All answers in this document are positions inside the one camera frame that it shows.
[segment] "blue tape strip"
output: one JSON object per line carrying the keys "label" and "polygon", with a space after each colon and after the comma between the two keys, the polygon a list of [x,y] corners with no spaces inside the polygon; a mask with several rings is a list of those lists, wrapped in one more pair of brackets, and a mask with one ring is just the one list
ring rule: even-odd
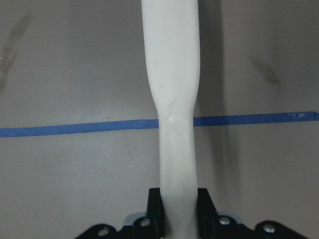
{"label": "blue tape strip", "polygon": [[[316,112],[295,112],[262,115],[241,115],[241,116],[213,116],[195,117],[194,126],[217,126],[217,125],[238,125],[257,123],[283,123],[318,121],[319,113]],[[149,129],[158,128],[157,119],[136,119],[112,122],[80,123],[54,126],[25,127],[25,128],[0,128],[0,137],[25,137],[56,135],[70,133],[88,133],[128,129]]]}

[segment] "white plastic handle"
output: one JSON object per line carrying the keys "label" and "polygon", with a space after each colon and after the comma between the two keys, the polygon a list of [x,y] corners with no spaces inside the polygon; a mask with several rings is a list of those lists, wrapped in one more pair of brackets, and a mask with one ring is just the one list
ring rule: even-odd
{"label": "white plastic handle", "polygon": [[200,53],[197,0],[142,0],[146,64],[159,117],[166,237],[199,239],[193,111]]}

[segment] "brown smudge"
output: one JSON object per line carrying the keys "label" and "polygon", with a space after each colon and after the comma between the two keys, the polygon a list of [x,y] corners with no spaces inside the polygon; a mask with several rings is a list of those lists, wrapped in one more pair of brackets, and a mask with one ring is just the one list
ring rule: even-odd
{"label": "brown smudge", "polygon": [[273,70],[271,65],[269,65],[267,62],[257,58],[256,56],[249,56],[248,59],[253,64],[255,69],[263,75],[266,82],[272,84],[272,85],[280,85],[279,78],[276,74],[276,72]]}
{"label": "brown smudge", "polygon": [[0,96],[4,92],[9,71],[17,58],[17,43],[32,21],[31,12],[27,12],[15,24],[9,33],[0,53]]}

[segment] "screw head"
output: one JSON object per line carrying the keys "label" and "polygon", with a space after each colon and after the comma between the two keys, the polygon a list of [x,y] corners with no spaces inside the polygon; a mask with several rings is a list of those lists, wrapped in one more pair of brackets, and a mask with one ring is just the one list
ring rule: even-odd
{"label": "screw head", "polygon": [[151,224],[151,221],[149,218],[144,218],[141,222],[140,225],[141,227],[148,227]]}
{"label": "screw head", "polygon": [[221,217],[219,219],[219,223],[221,223],[222,225],[229,225],[230,224],[230,219],[228,217]]}
{"label": "screw head", "polygon": [[275,233],[275,231],[276,231],[276,228],[271,224],[265,224],[263,229],[267,233]]}
{"label": "screw head", "polygon": [[99,237],[104,237],[107,234],[109,234],[109,232],[110,232],[109,228],[103,228],[103,229],[99,230],[98,236]]}

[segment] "white spoon handle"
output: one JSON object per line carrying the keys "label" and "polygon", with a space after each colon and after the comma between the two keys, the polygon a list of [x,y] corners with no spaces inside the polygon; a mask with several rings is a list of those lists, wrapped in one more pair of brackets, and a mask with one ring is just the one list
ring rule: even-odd
{"label": "white spoon handle", "polygon": [[167,236],[199,239],[193,111],[200,70],[197,0],[142,0],[146,64],[159,116]]}

